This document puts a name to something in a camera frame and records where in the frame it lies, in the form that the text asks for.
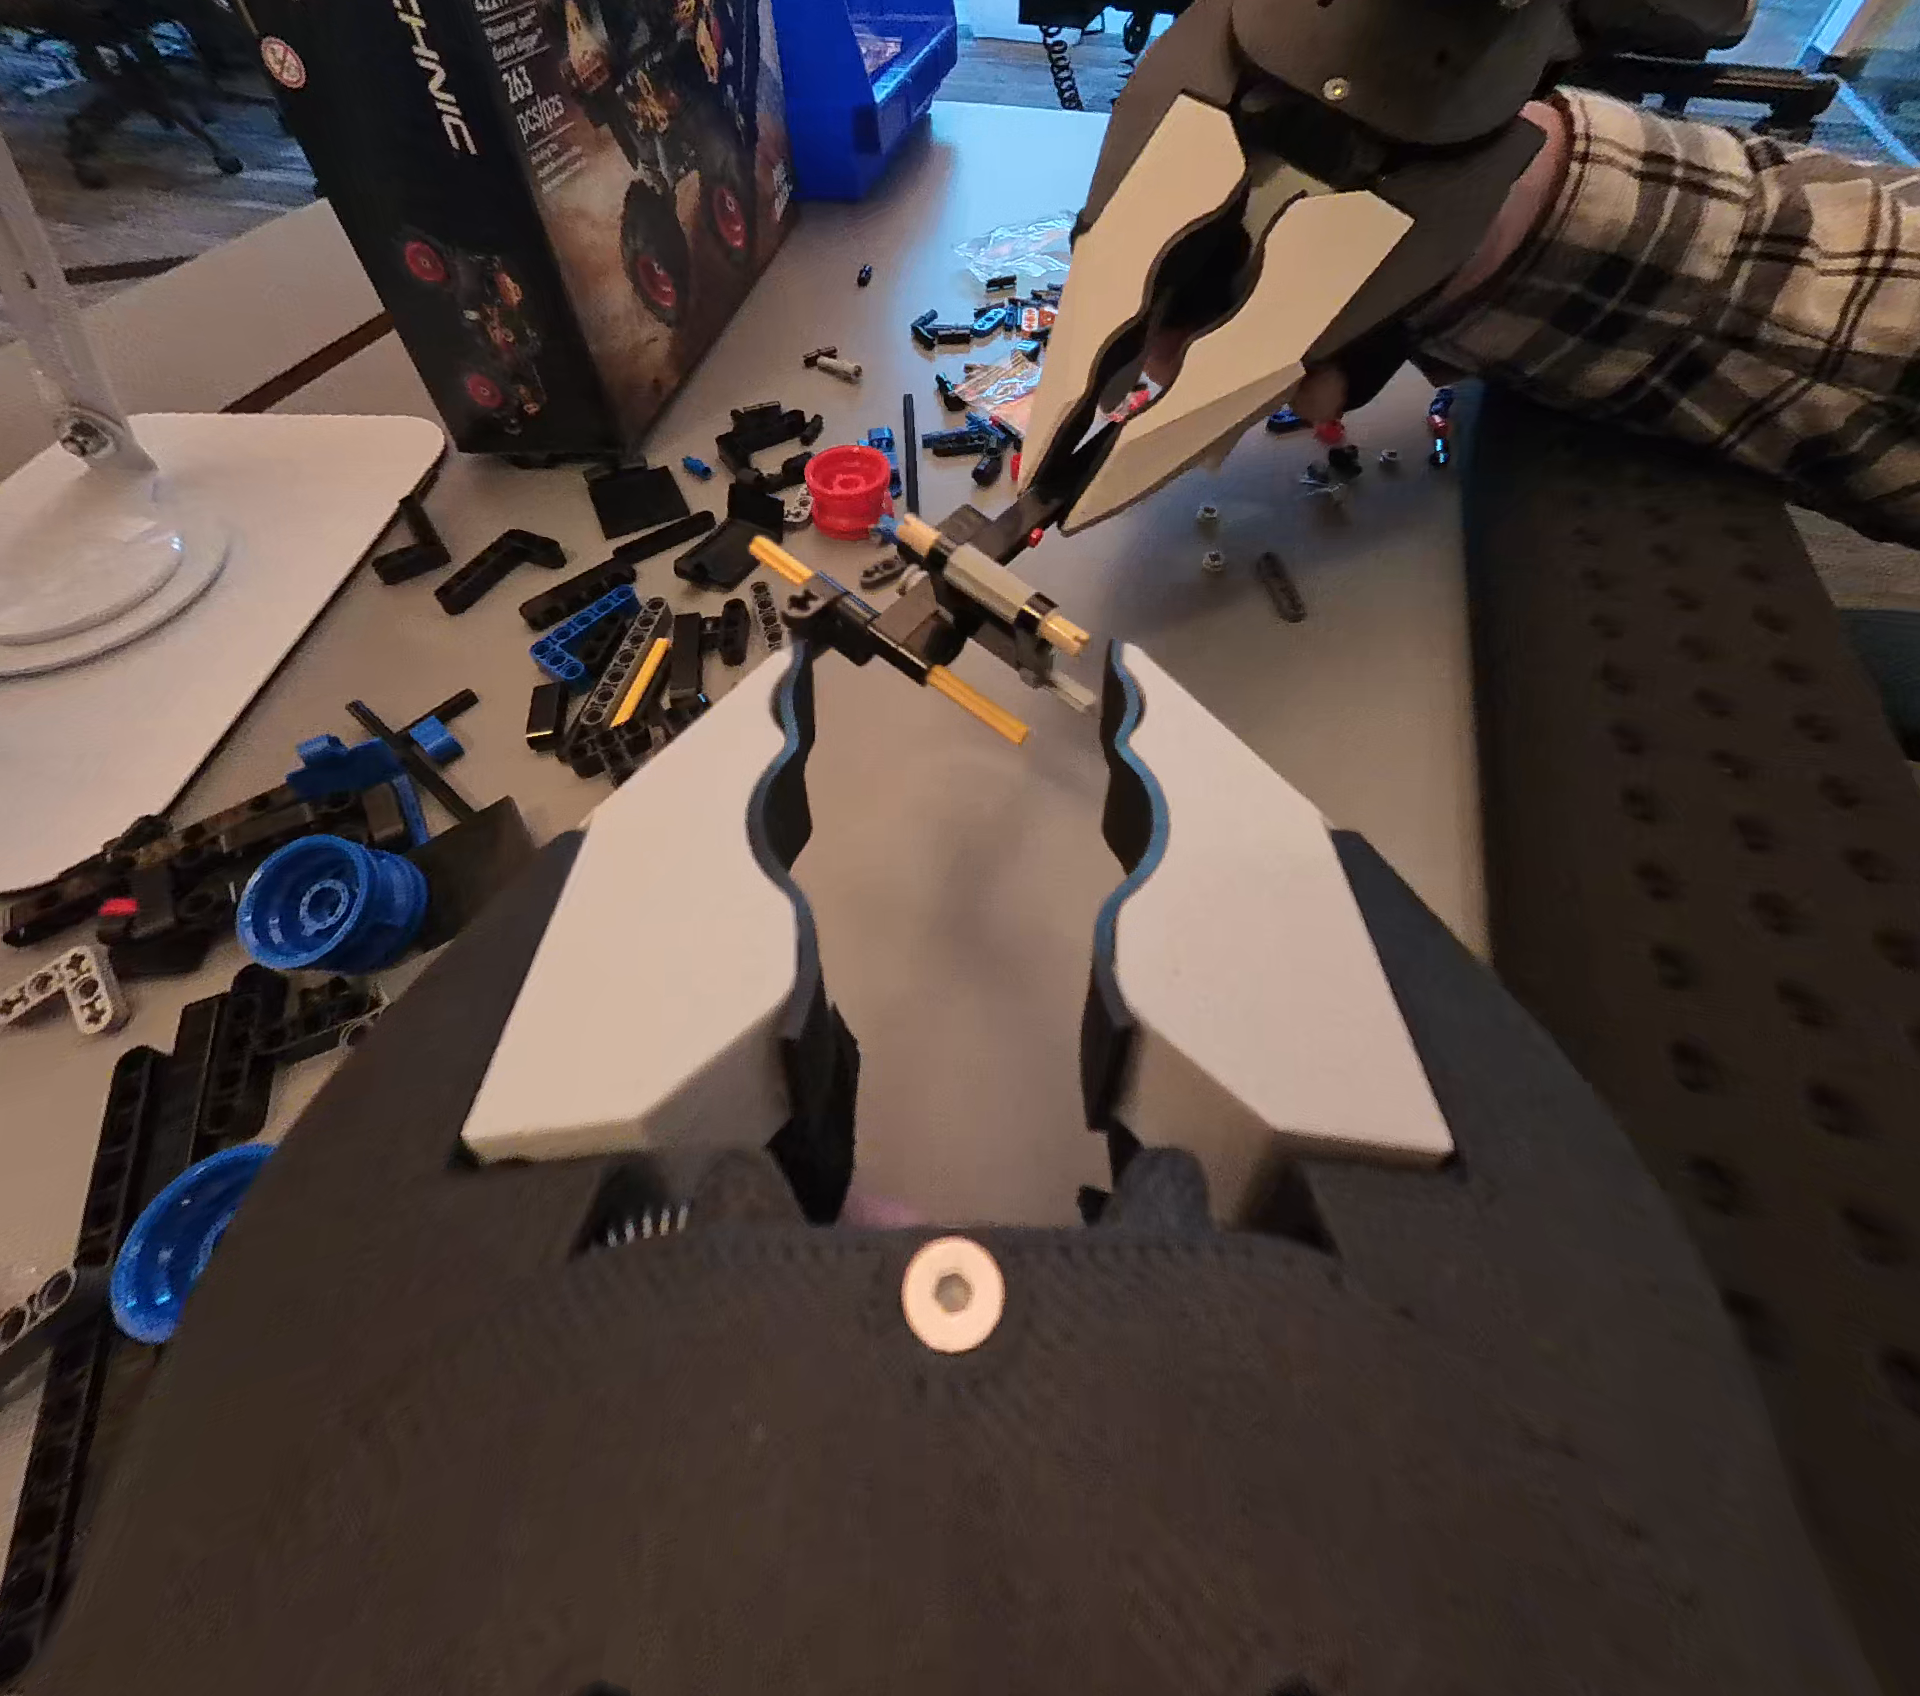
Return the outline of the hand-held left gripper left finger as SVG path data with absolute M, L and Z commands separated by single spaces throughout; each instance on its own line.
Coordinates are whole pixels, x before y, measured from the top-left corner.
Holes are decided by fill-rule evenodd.
M 462 1125 L 482 1162 L 826 1139 L 826 984 L 795 879 L 812 656 L 765 657 L 589 818 Z

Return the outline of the black beam assembly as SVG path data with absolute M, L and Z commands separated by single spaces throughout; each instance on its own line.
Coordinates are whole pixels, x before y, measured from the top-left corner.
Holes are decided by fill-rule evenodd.
M 1038 493 L 1022 493 L 997 514 L 958 507 L 943 524 L 905 512 L 888 524 L 888 541 L 907 565 L 907 582 L 888 603 L 872 603 L 762 533 L 751 538 L 749 550 L 789 584 L 792 596 L 781 615 L 800 641 L 839 651 L 858 667 L 887 664 L 1022 744 L 1029 724 L 965 681 L 956 662 L 977 643 L 1031 690 L 1078 713 L 1096 710 L 1092 687 L 1068 674 L 1068 664 L 1088 650 L 1090 632 L 1014 568 L 1061 517 L 1062 503 Z

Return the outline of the person's right hand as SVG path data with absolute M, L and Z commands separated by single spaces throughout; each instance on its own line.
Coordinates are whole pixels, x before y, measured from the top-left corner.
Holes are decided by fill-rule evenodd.
M 1534 153 L 1503 196 L 1501 209 L 1487 220 L 1473 256 L 1404 317 L 1404 333 L 1389 340 L 1386 349 L 1375 354 L 1375 345 L 1356 343 L 1306 370 L 1290 397 L 1292 413 L 1304 424 L 1324 430 L 1375 401 L 1380 388 L 1420 352 L 1423 340 L 1447 328 L 1545 220 L 1568 173 L 1572 126 L 1556 98 L 1528 101 L 1521 118 L 1534 132 Z

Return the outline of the clear plastic bag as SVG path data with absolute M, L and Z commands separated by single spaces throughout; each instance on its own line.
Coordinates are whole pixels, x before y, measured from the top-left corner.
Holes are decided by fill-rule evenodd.
M 1073 266 L 1076 214 L 1003 221 L 954 243 L 954 257 L 986 292 L 1062 288 Z

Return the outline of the yellow axle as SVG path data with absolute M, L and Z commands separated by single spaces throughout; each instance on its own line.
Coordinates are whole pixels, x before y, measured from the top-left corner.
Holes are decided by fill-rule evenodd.
M 660 674 L 663 664 L 671 657 L 673 651 L 673 633 L 654 633 L 635 666 L 635 671 L 629 679 L 629 685 L 620 699 L 617 702 L 612 716 L 606 724 L 606 734 L 632 724 L 645 699 L 649 699 L 650 690 Z

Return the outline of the dark grey beam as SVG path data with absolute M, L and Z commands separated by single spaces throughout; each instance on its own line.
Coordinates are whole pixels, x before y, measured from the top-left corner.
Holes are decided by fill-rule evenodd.
M 671 622 L 671 609 L 663 598 L 639 602 L 637 609 L 618 622 L 618 635 L 606 662 L 589 681 L 589 691 L 573 718 L 569 748 L 592 751 L 602 744 L 620 703 L 629 698 L 645 653 L 659 640 L 665 622 Z

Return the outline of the thin black axle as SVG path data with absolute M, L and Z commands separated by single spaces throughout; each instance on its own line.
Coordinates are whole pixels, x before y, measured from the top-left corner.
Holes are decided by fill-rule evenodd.
M 479 815 L 474 803 L 455 787 L 413 734 L 392 728 L 363 699 L 347 699 L 344 707 L 368 738 L 384 742 L 397 754 L 404 773 L 442 813 L 453 821 L 468 821 Z

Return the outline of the blue wheel rim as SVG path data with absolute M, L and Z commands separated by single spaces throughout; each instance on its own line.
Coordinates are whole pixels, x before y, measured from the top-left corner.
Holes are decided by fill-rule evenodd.
M 108 1312 L 125 1338 L 157 1347 L 174 1336 L 187 1297 L 275 1154 L 261 1139 L 212 1151 L 142 1209 L 108 1271 Z
M 406 855 L 336 835 L 278 846 L 252 869 L 234 915 L 252 963 L 372 973 L 421 940 L 429 879 Z

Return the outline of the blue angled panel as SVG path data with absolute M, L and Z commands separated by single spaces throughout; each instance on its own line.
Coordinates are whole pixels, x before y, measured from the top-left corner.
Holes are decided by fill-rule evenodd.
M 394 789 L 404 844 L 377 842 L 375 846 L 401 849 L 429 842 L 421 787 L 388 739 L 368 738 L 348 744 L 330 732 L 307 738 L 299 745 L 299 766 L 287 773 L 285 781 L 308 803 L 330 796 L 366 796 L 387 785 Z

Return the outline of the red wheel rim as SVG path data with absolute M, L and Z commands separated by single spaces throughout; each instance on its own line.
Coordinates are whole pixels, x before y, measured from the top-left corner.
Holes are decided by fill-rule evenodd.
M 810 455 L 804 485 L 812 529 L 830 540 L 872 536 L 893 514 L 895 460 L 871 443 L 837 443 Z

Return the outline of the black perforated panel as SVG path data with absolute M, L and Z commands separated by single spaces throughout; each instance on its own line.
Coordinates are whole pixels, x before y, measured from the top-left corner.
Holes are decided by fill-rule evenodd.
M 1492 391 L 1490 945 L 1682 1211 L 1884 1692 L 1918 1677 L 1918 803 L 1781 497 Z

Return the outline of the black curved panel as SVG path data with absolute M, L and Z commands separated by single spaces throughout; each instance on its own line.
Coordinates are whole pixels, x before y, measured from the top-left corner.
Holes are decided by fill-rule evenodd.
M 756 536 L 783 541 L 787 506 L 781 492 L 734 482 L 727 516 L 702 540 L 675 559 L 675 575 L 714 593 L 730 593 L 752 580 L 758 559 Z

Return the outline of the black bent beam cluster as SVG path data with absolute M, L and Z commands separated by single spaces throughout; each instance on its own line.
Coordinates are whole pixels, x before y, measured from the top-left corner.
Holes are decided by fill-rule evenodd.
M 714 447 L 734 484 L 778 493 L 804 484 L 822 430 L 818 412 L 762 401 L 734 407 Z

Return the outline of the black flat panel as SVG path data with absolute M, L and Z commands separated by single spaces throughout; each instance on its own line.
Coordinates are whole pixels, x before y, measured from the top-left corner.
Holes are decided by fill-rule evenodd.
M 669 464 L 623 464 L 585 473 L 589 503 L 602 538 L 618 540 L 679 524 L 692 514 L 676 470 Z

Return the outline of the building set box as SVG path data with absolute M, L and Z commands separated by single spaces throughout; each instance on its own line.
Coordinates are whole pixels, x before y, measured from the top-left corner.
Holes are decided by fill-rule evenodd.
M 468 454 L 629 460 L 789 234 L 773 0 L 229 0 Z

